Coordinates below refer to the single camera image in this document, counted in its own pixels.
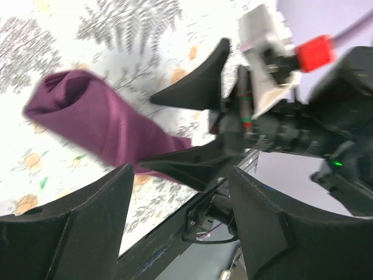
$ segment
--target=purple towel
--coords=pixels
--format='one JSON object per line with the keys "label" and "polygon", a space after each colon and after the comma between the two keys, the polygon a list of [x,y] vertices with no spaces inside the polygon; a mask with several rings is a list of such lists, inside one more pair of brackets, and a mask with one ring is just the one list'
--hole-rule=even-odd
{"label": "purple towel", "polygon": [[102,79],[83,70],[44,78],[24,114],[109,165],[133,164],[135,173],[168,178],[139,167],[139,160],[191,147],[189,138],[167,135]]}

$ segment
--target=white tablecloth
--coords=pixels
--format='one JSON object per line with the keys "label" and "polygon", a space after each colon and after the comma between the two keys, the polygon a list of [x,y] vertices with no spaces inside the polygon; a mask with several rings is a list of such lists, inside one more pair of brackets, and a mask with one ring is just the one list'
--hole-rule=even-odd
{"label": "white tablecloth", "polygon": [[[20,215],[112,170],[94,155],[22,117],[33,85],[56,71],[105,77],[138,112],[173,135],[212,140],[206,112],[165,108],[149,96],[190,73],[231,38],[224,92],[244,63],[237,19],[260,0],[11,0],[0,9],[0,215]],[[274,6],[275,0],[269,1]],[[136,176],[121,254],[194,195]]]}

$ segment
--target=folded cloth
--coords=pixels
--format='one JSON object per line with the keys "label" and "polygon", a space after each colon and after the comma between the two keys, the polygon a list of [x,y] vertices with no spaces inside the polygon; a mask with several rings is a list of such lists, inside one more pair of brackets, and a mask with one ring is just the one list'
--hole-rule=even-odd
{"label": "folded cloth", "polygon": [[137,174],[168,178],[139,167],[139,160],[191,147],[189,138],[166,134],[102,79],[83,70],[44,78],[24,114],[96,154],[106,164],[133,164]]}

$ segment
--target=white plastic part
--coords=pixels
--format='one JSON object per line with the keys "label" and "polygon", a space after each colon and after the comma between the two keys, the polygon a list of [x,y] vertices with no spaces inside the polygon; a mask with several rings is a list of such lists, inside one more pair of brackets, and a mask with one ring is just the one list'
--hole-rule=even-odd
{"label": "white plastic part", "polygon": [[249,62],[252,75],[254,120],[283,99],[290,89],[299,85],[301,73],[293,71],[286,84],[280,87],[259,56],[268,48],[273,49],[277,55],[294,55],[291,31],[280,12],[270,12],[262,4],[245,14],[238,23],[241,51]]}
{"label": "white plastic part", "polygon": [[220,274],[219,280],[229,280],[231,278],[231,272],[229,270],[223,270]]}

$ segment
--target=red cap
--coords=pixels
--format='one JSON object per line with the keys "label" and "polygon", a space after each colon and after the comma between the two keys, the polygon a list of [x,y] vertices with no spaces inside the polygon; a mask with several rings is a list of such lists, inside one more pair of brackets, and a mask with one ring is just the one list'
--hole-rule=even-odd
{"label": "red cap", "polygon": [[333,40],[329,35],[316,37],[295,48],[300,70],[309,73],[336,58]]}

